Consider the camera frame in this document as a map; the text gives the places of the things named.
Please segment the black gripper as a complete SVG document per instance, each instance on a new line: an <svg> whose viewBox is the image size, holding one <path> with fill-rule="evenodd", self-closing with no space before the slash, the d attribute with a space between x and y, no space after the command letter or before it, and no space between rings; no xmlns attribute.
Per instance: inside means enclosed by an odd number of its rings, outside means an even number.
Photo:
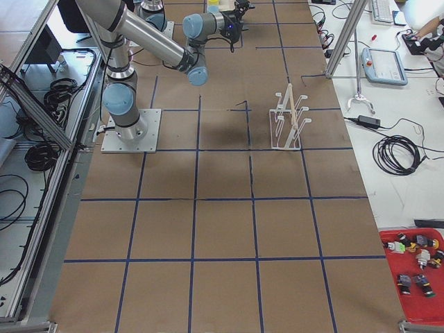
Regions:
<svg viewBox="0 0 444 333"><path fill-rule="evenodd" d="M238 10L227 10L221 12L224 25L221 35L225 38L240 38L242 32L241 14Z"/></svg>

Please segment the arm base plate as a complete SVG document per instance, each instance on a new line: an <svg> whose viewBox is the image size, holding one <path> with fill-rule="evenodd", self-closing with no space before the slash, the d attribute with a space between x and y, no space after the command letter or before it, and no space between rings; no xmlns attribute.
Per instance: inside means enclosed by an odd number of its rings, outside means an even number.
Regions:
<svg viewBox="0 0 444 333"><path fill-rule="evenodd" d="M102 153L155 153L161 123L161 109L139 109L139 120L131 127L115 124L110 116L101 145Z"/></svg>

